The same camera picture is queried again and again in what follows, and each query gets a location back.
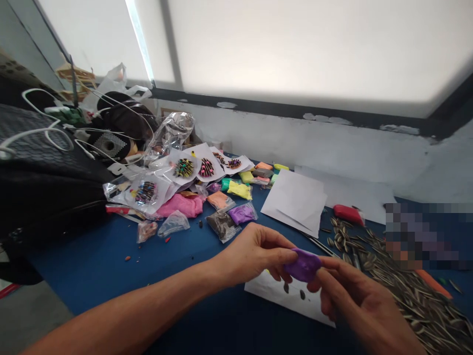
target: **floor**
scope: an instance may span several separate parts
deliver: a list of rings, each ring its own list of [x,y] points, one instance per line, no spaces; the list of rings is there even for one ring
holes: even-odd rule
[[[46,282],[21,287],[0,299],[0,354],[18,354],[71,318]]]

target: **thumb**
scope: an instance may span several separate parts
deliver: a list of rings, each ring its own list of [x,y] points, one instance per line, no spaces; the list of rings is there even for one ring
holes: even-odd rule
[[[327,270],[321,268],[317,271],[317,278],[322,288],[328,293],[332,302],[342,312],[350,325],[360,319],[361,309],[353,301],[348,291]]]
[[[297,260],[299,256],[290,249],[274,248],[266,250],[266,259],[269,265],[291,264]]]

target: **forearm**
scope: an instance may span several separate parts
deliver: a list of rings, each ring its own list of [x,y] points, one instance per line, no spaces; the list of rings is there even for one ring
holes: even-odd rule
[[[199,301],[224,288],[212,261],[97,306],[25,354],[140,354]]]

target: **hand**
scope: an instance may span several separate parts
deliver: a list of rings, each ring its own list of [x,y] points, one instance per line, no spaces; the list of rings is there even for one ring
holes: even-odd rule
[[[324,268],[307,289],[322,287],[323,314],[335,321],[337,308],[370,354],[426,354],[388,289],[340,259],[320,259]]]
[[[250,223],[221,253],[212,258],[214,267],[225,274],[225,286],[250,281],[268,269],[276,281],[292,282],[283,264],[297,260],[295,248],[282,234],[256,223]]]

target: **orange stick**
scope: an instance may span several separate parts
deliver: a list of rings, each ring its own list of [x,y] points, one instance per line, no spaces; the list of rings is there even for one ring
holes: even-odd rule
[[[443,288],[435,279],[430,276],[427,271],[425,270],[416,270],[416,273],[419,274],[421,278],[424,279],[424,281],[429,285],[431,288],[433,288],[435,291],[440,292],[442,295],[447,297],[448,299],[452,299],[452,295],[445,289]]]

